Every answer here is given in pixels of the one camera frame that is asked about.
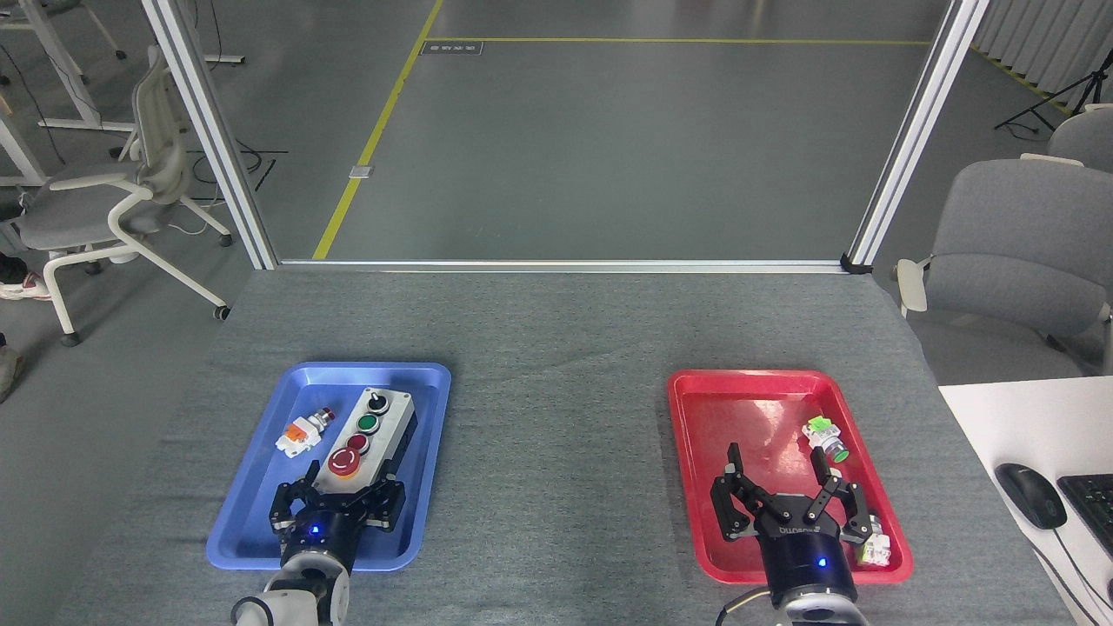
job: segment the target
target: control box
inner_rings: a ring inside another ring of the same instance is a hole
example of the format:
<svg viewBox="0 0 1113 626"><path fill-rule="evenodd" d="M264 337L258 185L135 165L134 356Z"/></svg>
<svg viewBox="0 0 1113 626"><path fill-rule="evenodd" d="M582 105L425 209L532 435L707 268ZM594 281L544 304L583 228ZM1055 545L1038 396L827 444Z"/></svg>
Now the control box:
<svg viewBox="0 0 1113 626"><path fill-rule="evenodd" d="M355 493L382 478L394 480L416 428L408 393L364 389L313 487L322 493Z"/></svg>

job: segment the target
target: aluminum frame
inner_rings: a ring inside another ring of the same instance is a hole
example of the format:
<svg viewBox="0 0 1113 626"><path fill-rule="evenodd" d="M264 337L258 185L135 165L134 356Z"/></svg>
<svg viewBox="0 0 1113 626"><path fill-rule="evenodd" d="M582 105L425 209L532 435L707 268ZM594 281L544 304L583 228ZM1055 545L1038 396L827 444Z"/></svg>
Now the aluminum frame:
<svg viewBox="0 0 1113 626"><path fill-rule="evenodd" d="M220 114L197 31L184 17L184 4L179 0L142 0L142 7L213 166L213 174L224 192L228 212L236 223L252 266L256 270L276 268L278 260L259 218L255 194L247 184L246 168L235 147L234 136Z"/></svg>
<svg viewBox="0 0 1113 626"><path fill-rule="evenodd" d="M874 263L988 6L989 0L952 0L947 7L881 177L874 187L869 208L846 253L850 265L869 266Z"/></svg>
<svg viewBox="0 0 1113 626"><path fill-rule="evenodd" d="M205 154L228 198L252 264L274 270L279 264L296 267L363 267L384 272L689 272L689 273L838 273L831 261L278 261L246 184L239 154L230 143L227 123L219 111L215 89L204 63L197 33L184 19L180 0L142 0L156 39L164 48L178 81L190 118L201 136ZM874 188L869 206L846 253L847 266L869 266L877 255L900 197L912 178L927 138L963 57L969 48L989 0L952 0L932 42L914 96L905 113L888 159Z"/></svg>

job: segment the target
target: gray tablecloth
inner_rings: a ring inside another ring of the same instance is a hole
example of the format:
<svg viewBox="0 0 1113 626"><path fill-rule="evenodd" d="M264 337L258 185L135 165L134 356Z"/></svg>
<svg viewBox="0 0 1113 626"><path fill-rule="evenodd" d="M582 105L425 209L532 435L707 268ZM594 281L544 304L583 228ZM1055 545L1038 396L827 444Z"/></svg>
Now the gray tablecloth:
<svg viewBox="0 0 1113 626"><path fill-rule="evenodd" d="M859 588L875 624L1071 623L869 277L283 270L252 276L59 624L224 624L262 589L268 573L214 568L205 540L302 361L454 376L422 550L354 576L349 624L711 624L745 589L692 552L664 389L687 368L838 381L916 563Z"/></svg>

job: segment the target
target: black mouse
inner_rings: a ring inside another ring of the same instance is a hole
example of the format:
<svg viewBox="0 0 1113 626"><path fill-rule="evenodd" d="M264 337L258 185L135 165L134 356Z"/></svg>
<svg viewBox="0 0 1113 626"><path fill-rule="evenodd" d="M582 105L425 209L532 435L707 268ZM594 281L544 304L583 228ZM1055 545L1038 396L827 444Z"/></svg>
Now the black mouse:
<svg viewBox="0 0 1113 626"><path fill-rule="evenodd" d="M1002 463L993 473L1013 505L1033 526L1051 530L1066 524L1063 499L1040 472L1020 463Z"/></svg>

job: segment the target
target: red emergency stop button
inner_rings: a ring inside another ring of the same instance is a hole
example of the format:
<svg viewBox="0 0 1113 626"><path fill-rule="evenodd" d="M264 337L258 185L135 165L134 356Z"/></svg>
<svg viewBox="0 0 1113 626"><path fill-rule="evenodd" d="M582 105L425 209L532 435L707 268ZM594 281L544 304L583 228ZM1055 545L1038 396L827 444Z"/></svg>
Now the red emergency stop button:
<svg viewBox="0 0 1113 626"><path fill-rule="evenodd" d="M359 451L341 448L328 457L328 470L341 478L352 476L359 469Z"/></svg>

